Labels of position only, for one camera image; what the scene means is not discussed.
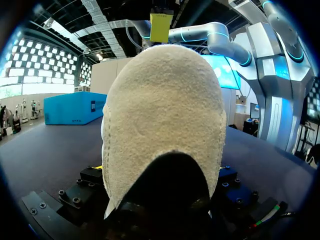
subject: monitor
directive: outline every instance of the monitor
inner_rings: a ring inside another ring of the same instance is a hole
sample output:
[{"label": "monitor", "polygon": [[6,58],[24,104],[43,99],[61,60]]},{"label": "monitor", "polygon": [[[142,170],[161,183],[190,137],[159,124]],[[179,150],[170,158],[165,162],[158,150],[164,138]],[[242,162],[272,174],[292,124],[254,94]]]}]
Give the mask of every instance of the monitor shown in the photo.
[{"label": "monitor", "polygon": [[221,88],[236,89],[241,87],[241,78],[236,71],[236,63],[220,55],[201,55],[212,67]]},{"label": "monitor", "polygon": [[258,119],[259,118],[259,105],[256,103],[250,104],[250,118],[251,119]]}]

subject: cable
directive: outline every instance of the cable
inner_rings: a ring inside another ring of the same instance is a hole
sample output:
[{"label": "cable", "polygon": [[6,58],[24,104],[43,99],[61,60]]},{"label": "cable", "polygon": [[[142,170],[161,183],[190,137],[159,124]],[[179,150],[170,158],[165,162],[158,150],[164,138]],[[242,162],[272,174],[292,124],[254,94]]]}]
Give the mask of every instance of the cable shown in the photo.
[{"label": "cable", "polygon": [[125,32],[126,35],[128,36],[129,40],[133,43],[133,45],[135,45],[138,49],[143,50],[144,48],[142,46],[139,46],[130,36],[129,33],[129,28],[128,28],[128,19],[125,20]]}]

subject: wall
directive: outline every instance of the wall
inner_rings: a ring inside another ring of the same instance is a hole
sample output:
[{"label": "wall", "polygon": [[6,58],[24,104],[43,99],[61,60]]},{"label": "wall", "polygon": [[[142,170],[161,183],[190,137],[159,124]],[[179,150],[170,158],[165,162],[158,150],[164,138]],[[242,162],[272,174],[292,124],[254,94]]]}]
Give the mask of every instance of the wall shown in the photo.
[{"label": "wall", "polygon": [[[132,57],[119,60],[116,59],[111,61],[103,61],[98,64],[94,64],[92,66],[90,92],[108,94],[112,83],[119,75],[120,71],[131,59]],[[221,92],[226,113],[227,125],[234,124],[236,111],[236,91],[234,89],[222,88]]]},{"label": "wall", "polygon": [[0,100],[1,106],[6,106],[9,110],[14,113],[16,111],[16,106],[20,103],[23,102],[25,99],[26,101],[26,112],[28,115],[28,118],[30,119],[31,117],[31,101],[40,101],[40,109],[44,108],[44,99],[57,96],[57,95],[62,95],[65,93],[42,93],[42,94],[30,94],[30,95],[19,95],[19,96],[12,96],[12,97],[7,97],[3,98]]},{"label": "wall", "polygon": [[[257,100],[256,94],[252,89],[250,91],[250,85],[243,79],[241,79],[241,87],[240,87],[240,89],[241,89],[242,94],[245,97],[247,97],[247,99],[245,101],[244,114],[250,115],[250,103],[258,104],[258,100]],[[235,92],[236,92],[236,95],[238,95],[239,97],[241,96],[241,93],[240,93],[239,90],[236,90]]]},{"label": "wall", "polygon": [[92,66],[90,92],[108,94],[109,89],[124,66],[132,57],[102,61]]}]

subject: floor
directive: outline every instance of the floor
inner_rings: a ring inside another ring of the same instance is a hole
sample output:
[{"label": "floor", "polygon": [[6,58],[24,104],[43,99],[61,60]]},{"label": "floor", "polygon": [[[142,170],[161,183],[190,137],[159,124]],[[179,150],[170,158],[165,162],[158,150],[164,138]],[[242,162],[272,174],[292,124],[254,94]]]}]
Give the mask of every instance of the floor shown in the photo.
[{"label": "floor", "polygon": [[40,124],[44,124],[44,122],[45,122],[45,118],[39,117],[38,119],[29,120],[28,122],[22,123],[21,124],[21,131],[16,134],[12,134],[10,136],[4,136],[2,138],[2,140],[0,141],[0,146],[3,146],[4,144],[10,142],[11,140],[18,138],[20,135],[27,133],[28,131],[30,131],[34,127],[36,127]]}]

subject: terry cloth material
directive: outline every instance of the terry cloth material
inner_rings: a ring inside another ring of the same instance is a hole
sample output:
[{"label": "terry cloth material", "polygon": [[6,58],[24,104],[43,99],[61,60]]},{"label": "terry cloth material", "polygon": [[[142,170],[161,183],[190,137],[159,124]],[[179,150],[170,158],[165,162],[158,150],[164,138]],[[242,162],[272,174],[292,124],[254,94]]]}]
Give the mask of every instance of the terry cloth material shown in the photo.
[{"label": "terry cloth material", "polygon": [[103,116],[107,215],[157,156],[172,151],[188,154],[198,163],[212,196],[226,113],[218,79],[195,51],[159,45],[137,55],[112,84]]}]

